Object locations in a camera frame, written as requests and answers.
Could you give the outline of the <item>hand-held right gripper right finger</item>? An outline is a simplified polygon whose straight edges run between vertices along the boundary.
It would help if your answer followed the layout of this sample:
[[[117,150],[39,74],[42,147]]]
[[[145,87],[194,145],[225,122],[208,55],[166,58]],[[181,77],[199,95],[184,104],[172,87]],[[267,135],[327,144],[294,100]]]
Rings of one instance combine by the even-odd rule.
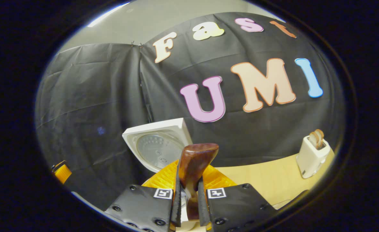
[[[235,184],[212,166],[198,182],[198,209],[208,232],[252,231],[277,214],[251,184]]]

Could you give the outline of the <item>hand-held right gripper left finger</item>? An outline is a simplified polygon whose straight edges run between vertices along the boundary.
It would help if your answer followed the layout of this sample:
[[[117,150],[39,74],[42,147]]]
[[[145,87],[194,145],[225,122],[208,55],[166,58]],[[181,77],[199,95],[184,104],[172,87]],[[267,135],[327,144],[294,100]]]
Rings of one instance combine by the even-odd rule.
[[[181,226],[181,193],[176,160],[144,184],[130,184],[105,210],[118,223],[145,232],[174,232]]]

